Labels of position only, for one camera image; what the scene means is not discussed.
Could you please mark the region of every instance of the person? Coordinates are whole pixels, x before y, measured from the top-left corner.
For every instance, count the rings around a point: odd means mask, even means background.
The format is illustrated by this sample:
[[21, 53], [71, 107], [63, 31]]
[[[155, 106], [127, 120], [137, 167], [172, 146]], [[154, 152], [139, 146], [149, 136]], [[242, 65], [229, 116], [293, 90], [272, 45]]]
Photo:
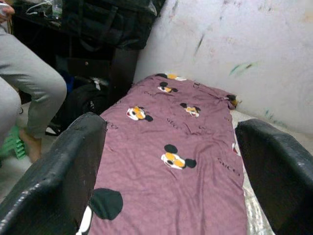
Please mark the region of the person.
[[66, 84], [52, 67], [6, 33], [1, 24], [10, 20], [15, 11], [11, 6], [3, 11], [6, 16], [0, 15], [0, 146], [21, 110], [13, 85], [31, 95], [27, 127], [20, 129], [20, 138], [28, 147], [31, 162], [35, 162], [41, 156], [45, 130], [66, 97]]

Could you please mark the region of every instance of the black backpack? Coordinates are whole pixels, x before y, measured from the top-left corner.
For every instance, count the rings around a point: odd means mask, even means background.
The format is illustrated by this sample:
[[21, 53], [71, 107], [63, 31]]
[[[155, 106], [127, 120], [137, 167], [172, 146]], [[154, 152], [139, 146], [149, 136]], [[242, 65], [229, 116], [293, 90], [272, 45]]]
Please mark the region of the black backpack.
[[143, 49], [164, 2], [63, 0], [62, 27], [99, 47], [107, 43], [121, 49]]
[[66, 97], [60, 110], [48, 126], [46, 134], [58, 136], [80, 115], [87, 112], [102, 114], [108, 108], [108, 92], [98, 90], [94, 84], [83, 85], [74, 89]]

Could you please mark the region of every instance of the purple bed sheet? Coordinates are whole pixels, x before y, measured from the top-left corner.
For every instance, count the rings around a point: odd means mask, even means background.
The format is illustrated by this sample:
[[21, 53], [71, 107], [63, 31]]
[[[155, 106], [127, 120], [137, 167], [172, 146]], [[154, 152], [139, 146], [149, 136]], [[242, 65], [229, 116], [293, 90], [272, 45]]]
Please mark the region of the purple bed sheet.
[[90, 235], [246, 234], [244, 174], [234, 152], [229, 93], [153, 75], [106, 110], [95, 189], [120, 192], [113, 219]]

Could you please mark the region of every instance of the bare foot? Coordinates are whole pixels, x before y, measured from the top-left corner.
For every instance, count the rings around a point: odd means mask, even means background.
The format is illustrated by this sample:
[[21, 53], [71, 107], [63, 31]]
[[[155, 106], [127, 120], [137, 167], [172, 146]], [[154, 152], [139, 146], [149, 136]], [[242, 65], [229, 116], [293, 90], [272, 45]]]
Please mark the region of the bare foot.
[[34, 163], [41, 157], [41, 139], [32, 137], [24, 129], [20, 130], [20, 138], [28, 147], [28, 156]]

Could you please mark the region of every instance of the gray sweatpants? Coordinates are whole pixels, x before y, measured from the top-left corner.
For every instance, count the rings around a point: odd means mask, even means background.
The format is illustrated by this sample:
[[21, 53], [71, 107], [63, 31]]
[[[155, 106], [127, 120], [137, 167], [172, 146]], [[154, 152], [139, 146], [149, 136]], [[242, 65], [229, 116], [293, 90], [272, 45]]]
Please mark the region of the gray sweatpants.
[[27, 133], [42, 138], [66, 96], [63, 78], [0, 25], [0, 145], [21, 107], [17, 92], [31, 95]]

